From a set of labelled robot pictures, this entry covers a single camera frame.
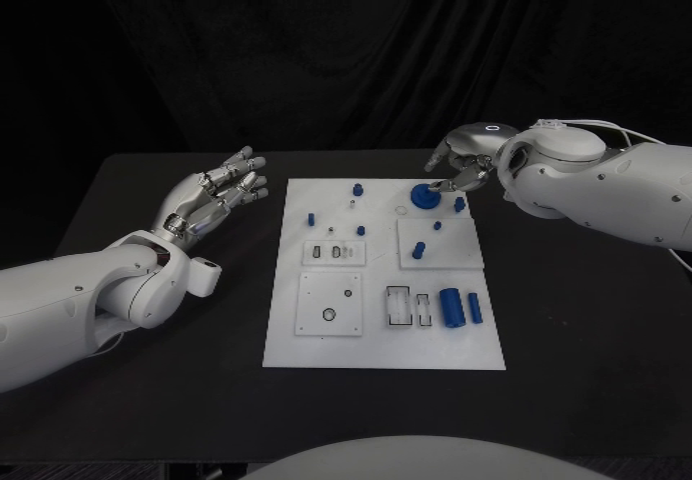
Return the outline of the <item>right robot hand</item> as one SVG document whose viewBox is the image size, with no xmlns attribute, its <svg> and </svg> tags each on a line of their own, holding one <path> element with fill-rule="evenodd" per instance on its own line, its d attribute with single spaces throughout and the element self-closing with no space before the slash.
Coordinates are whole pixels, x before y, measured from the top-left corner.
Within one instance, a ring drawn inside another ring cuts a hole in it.
<svg viewBox="0 0 692 480">
<path fill-rule="evenodd" d="M 456 170 L 452 178 L 432 182 L 435 193 L 477 190 L 488 181 L 505 142 L 518 130 L 501 123 L 475 122 L 451 130 L 438 143 L 423 170 L 430 172 L 446 161 Z"/>
</svg>

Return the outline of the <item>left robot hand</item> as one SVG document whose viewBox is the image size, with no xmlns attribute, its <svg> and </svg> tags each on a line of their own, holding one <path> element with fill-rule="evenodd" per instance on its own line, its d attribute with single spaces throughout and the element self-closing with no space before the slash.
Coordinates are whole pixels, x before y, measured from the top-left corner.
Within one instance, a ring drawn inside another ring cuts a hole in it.
<svg viewBox="0 0 692 480">
<path fill-rule="evenodd" d="M 162 200 L 151 233 L 187 251 L 234 207 L 268 196 L 266 177 L 257 174 L 265 163 L 244 146 L 216 168 L 190 174 Z"/>
</svg>

